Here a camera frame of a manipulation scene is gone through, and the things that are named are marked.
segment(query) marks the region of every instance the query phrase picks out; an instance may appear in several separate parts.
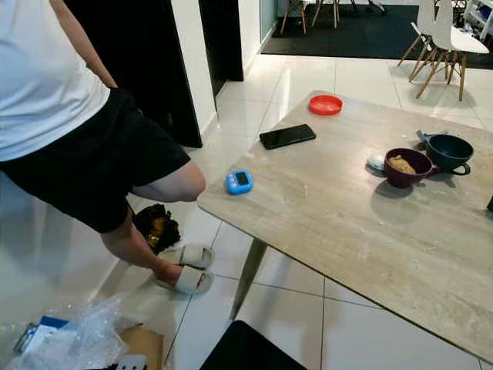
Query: black shorts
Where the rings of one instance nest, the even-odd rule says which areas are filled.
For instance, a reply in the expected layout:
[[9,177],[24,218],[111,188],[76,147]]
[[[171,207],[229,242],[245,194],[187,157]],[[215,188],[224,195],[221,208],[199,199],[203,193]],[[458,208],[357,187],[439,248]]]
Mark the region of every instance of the black shorts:
[[126,195],[190,161],[166,131],[113,89],[91,119],[61,139],[0,168],[28,193],[99,233],[126,218]]

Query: chair back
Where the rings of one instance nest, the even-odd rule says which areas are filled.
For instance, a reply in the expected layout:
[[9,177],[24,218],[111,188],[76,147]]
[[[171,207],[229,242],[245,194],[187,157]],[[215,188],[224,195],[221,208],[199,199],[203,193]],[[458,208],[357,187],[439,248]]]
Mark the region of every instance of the chair back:
[[420,33],[431,35],[434,30],[434,0],[420,0],[416,23]]
[[451,40],[451,30],[454,24],[454,9],[451,0],[440,0],[434,30],[431,33],[433,43],[440,49],[451,50],[454,48]]

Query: red lid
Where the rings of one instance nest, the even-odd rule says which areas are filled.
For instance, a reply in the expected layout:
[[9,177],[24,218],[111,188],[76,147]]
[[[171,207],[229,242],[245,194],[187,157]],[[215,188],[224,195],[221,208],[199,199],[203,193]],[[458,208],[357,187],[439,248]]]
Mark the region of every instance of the red lid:
[[332,95],[319,95],[310,99],[310,111],[321,116],[338,114],[342,105],[342,100]]

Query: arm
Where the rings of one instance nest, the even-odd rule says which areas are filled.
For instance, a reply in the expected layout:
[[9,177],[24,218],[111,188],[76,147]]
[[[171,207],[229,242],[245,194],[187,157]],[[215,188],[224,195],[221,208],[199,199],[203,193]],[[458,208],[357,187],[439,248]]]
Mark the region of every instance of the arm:
[[49,0],[56,17],[67,37],[69,37],[74,49],[86,61],[87,67],[99,76],[101,81],[108,87],[117,87],[115,80],[111,77],[106,67],[102,64],[97,52],[94,50],[87,37],[86,32],[79,21],[70,12],[63,0]]

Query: black smartphone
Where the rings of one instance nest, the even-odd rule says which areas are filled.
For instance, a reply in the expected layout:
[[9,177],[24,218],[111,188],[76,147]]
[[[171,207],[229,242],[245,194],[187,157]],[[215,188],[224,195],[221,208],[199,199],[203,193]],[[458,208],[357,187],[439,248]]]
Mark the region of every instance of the black smartphone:
[[275,149],[281,146],[300,143],[302,141],[313,140],[317,135],[308,125],[287,127],[277,129],[268,133],[260,134],[260,141],[265,149]]

